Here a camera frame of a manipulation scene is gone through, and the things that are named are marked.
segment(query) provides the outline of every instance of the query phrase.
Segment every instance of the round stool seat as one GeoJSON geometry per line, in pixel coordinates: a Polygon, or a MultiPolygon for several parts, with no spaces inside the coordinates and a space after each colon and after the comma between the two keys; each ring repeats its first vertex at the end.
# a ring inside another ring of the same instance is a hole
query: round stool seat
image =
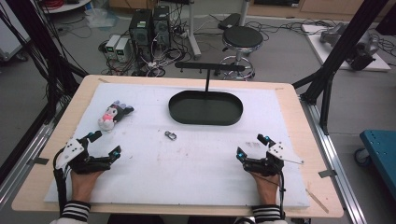
{"type": "Polygon", "coordinates": [[[233,50],[251,52],[262,46],[262,34],[246,26],[233,26],[223,33],[224,45],[233,50]]]}

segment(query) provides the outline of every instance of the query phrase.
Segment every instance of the wooden table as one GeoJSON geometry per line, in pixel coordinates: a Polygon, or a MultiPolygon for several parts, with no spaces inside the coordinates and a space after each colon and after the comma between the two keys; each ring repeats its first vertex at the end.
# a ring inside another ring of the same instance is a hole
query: wooden table
{"type": "MultiPolygon", "coordinates": [[[[44,198],[53,179],[52,159],[56,152],[73,135],[84,111],[100,83],[131,83],[140,85],[169,85],[203,87],[204,79],[147,78],[88,76],[80,87],[69,107],[64,112],[40,157],[49,159],[47,165],[36,164],[27,176],[21,190],[13,201],[17,211],[59,211],[57,203],[45,203],[44,198]]],[[[275,90],[282,115],[288,129],[295,152],[304,158],[301,165],[306,193],[311,206],[306,209],[286,209],[288,217],[341,217],[344,214],[332,181],[321,178],[318,172],[326,170],[319,153],[318,145],[309,127],[304,111],[294,88],[285,83],[242,82],[211,80],[211,87],[275,90]]],[[[98,203],[92,205],[92,212],[134,213],[134,214],[175,214],[209,216],[251,216],[246,206],[202,206],[202,205],[147,205],[98,203]]]]}

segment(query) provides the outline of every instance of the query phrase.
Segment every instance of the dark green tray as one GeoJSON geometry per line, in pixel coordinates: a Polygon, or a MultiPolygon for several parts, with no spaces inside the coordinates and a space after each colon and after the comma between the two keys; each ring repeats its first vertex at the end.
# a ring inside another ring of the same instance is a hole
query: dark green tray
{"type": "Polygon", "coordinates": [[[244,107],[238,97],[220,91],[181,91],[169,101],[171,117],[184,124],[232,125],[244,107]]]}

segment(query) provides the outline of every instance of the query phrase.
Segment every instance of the black sleeve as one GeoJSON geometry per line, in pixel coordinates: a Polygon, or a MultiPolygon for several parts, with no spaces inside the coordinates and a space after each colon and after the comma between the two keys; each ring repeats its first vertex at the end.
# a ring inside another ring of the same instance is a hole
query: black sleeve
{"type": "Polygon", "coordinates": [[[61,217],[73,218],[78,221],[87,222],[91,205],[79,201],[69,201],[64,207],[61,217]]]}
{"type": "Polygon", "coordinates": [[[252,206],[256,223],[281,220],[280,207],[274,204],[252,206]]]}

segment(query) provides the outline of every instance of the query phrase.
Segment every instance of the stuffed animal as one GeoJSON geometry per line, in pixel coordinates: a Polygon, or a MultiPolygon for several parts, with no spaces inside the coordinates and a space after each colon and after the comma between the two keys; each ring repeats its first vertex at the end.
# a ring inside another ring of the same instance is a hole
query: stuffed animal
{"type": "Polygon", "coordinates": [[[99,118],[98,124],[104,131],[110,132],[113,130],[114,125],[125,116],[134,111],[134,108],[130,105],[120,104],[120,101],[114,102],[106,110],[106,113],[99,118]]]}

